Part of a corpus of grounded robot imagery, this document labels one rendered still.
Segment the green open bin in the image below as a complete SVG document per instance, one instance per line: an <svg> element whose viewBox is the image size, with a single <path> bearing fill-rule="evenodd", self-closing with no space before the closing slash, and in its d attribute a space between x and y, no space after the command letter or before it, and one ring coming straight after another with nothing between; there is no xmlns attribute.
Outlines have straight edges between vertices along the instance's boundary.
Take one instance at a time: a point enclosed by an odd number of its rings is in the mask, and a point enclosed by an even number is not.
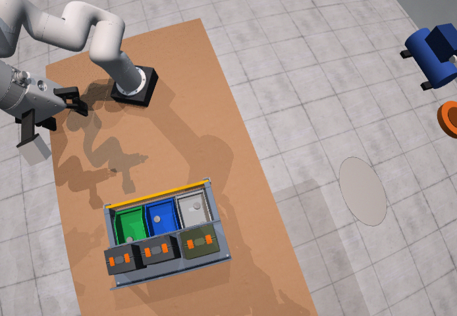
<svg viewBox="0 0 457 316"><path fill-rule="evenodd" d="M115 232L118 245L127 243L128 237L132 237L134 241L149 238L145 207L135 207L115 213Z"/></svg>

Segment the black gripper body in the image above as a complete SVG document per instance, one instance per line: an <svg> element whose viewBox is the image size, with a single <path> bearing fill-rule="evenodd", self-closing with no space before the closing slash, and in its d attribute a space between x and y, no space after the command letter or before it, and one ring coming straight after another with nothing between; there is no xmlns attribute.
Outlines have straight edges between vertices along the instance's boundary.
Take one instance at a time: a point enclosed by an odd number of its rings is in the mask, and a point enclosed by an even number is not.
<svg viewBox="0 0 457 316"><path fill-rule="evenodd" d="M4 112L22 120L22 113L35 109L35 123L39 123L63 111L67 104L53 93L54 89L64 88L43 76L26 72L25 87L20 99ZM11 110L11 111L8 111Z"/></svg>

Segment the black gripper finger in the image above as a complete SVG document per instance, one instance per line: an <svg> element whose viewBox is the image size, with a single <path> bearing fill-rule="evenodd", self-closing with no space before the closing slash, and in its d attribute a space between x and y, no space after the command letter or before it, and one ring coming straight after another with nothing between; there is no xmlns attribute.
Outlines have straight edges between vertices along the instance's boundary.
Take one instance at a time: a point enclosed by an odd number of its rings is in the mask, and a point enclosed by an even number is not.
<svg viewBox="0 0 457 316"><path fill-rule="evenodd" d="M80 100L80 94L78 91L78 87L73 86L73 87L68 87L68 88L59 88L59 89L54 89L53 93L62 98L62 100L67 104L67 107L65 109L74 109L75 112L83 115L83 116L88 116L88 105L87 103L83 102ZM67 99L71 99L72 103L67 103ZM80 100L80 102L79 102Z"/></svg>
<svg viewBox="0 0 457 316"><path fill-rule="evenodd" d="M16 118L15 117L15 123L17 124L21 124L21 120L19 118ZM53 117L49 117L39 123L35 123L35 125L37 127L44 127L46 129L49 129L49 130L52 130L52 131L56 131L57 129L57 125L56 125L56 118L53 118Z"/></svg>

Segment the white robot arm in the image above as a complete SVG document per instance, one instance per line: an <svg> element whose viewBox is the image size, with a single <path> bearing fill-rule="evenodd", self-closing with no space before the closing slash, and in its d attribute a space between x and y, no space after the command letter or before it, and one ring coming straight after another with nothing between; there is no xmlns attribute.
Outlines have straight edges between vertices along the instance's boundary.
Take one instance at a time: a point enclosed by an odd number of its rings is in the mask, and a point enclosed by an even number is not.
<svg viewBox="0 0 457 316"><path fill-rule="evenodd" d="M83 50L90 28L95 26L89 57L118 82L123 95L140 93L146 75L121 51L125 23L119 16L82 1L68 3L62 17L47 14L29 0L0 0L0 58L14 55L21 26L35 40L73 52ZM138 70L138 71L137 71ZM0 60L0 109L9 109L20 99L28 74ZM22 113L21 142L16 146L30 166L49 158L49 150L35 134L35 109Z"/></svg>

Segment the grey metal shelf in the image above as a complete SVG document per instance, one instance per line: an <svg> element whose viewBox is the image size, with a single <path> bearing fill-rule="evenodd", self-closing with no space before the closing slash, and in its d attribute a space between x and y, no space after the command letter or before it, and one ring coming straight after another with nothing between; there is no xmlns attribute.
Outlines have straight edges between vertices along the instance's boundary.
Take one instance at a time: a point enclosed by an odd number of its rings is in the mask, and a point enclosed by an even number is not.
<svg viewBox="0 0 457 316"><path fill-rule="evenodd" d="M124 288L124 287L134 286L134 285L145 283L145 282L150 282L150 281L153 281L153 280L159 280L159 279L162 279L162 278L167 278L167 277L179 275L179 274L182 274L182 273L187 273L187 272L190 272L190 271L195 271L195 270L198 270L198 269L202 269L202 268L205 268L205 267L209 267L209 266L212 266L212 265L216 265L216 264L219 264L219 263L224 263L226 261L232 260L230 252L229 252L229 247L228 247L228 244L227 244L227 240L225 238L225 233L224 233L224 230L223 230L223 226L221 224L221 219L219 217L219 213L218 213L217 206L216 206L216 203L215 203L215 199L214 199L214 196L213 196L213 192L212 192L212 189L211 189L210 177L209 178L208 177L203 178L203 180L208 180L208 182L204 182L204 186L205 186L204 188L200 188L200 189L197 189L197 190L192 190L192 191L189 191L189 192L184 192L182 194L177 194L177 195L174 195L174 196L165 197L165 198L162 198L162 199L158 199L158 200L155 200L155 201L150 201L150 202L139 204L139 205L135 205L135 206L132 206L132 207L127 207L127 208L124 208L124 209L119 209L119 210L115 211L115 210L112 210L110 208L105 208L106 206L111 205L110 203L107 203L107 204L103 205L103 211L104 211L104 215L105 215L105 222L106 222L107 233L108 233L109 244L110 244L110 247L108 247L107 249L113 249L113 248L121 247L121 246L124 246L124 245L129 245L129 244L134 244L134 245L138 245L139 246L139 244L138 244L139 242L143 242L143 241L146 241L146 240L152 240L152 239L159 238L159 237L162 237L162 236L170 235L170 236L173 236L173 237L175 237L177 239L179 250L180 250L180 254L181 254L181 258L174 259L172 261L166 261L166 262L158 263L158 264L154 264L154 265L147 265L147 268L145 268L145 269L140 269L140 270L137 270L137 271L132 271L132 272L127 272L127 273L114 275L116 286L118 286L118 287L110 288L110 290L116 290L116 289L119 289L119 288ZM166 233L163 233L163 234L159 234L159 235L152 236L152 237L149 237L149 238L144 238L144 239L141 239L141 240L135 240L135 241L132 241L132 242L127 242L127 243L123 243L123 244L119 244L119 245L117 244L117 236L116 236L115 224L114 224L115 212L124 211L126 209L131 209L131 208L135 208L135 207L138 207L138 206L145 207L145 205L147 205L147 204L154 203L154 202L157 202L157 201L163 201L165 199L171 199L171 198L174 199L175 206L176 206L176 198L175 198L175 196L180 196L180 195L191 193L191 192L195 192L195 191L198 191L198 190L203 190L204 191L206 202L207 202L207 206L208 206L208 209L209 209L209 213L211 215L211 221L206 222L206 223L197 224L197 225L194 225L194 226L189 226L187 228L182 228L181 223L180 223L180 227L182 229L171 231L171 232L166 232ZM216 253L209 254L209 255L205 255L205 256L202 256L202 257L197 257L197 258L194 258L194 259L187 260L186 256L185 256L184 249L182 247L182 240L181 240L181 237L180 237L180 232L184 232L184 231L187 231L187 230L192 230L192 229L195 229L195 228L203 227L203 226L206 226L206 225L209 225L209 224L213 225L220 251L216 252ZM226 260L224 260L224 259L226 259ZM194 267L197 267L197 268L194 268Z"/></svg>

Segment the dark grey case with orange latches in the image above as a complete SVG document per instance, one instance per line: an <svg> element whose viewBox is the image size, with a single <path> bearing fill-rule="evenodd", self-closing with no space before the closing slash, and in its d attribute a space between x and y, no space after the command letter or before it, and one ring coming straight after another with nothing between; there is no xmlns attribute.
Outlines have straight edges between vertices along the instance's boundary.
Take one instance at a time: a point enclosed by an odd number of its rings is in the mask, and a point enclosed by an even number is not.
<svg viewBox="0 0 457 316"><path fill-rule="evenodd" d="M170 235L139 242L139 247L144 265L181 258L177 239Z"/></svg>
<svg viewBox="0 0 457 316"><path fill-rule="evenodd" d="M129 244L104 250L104 254L109 275L147 268L147 265L143 265L140 247L138 245Z"/></svg>

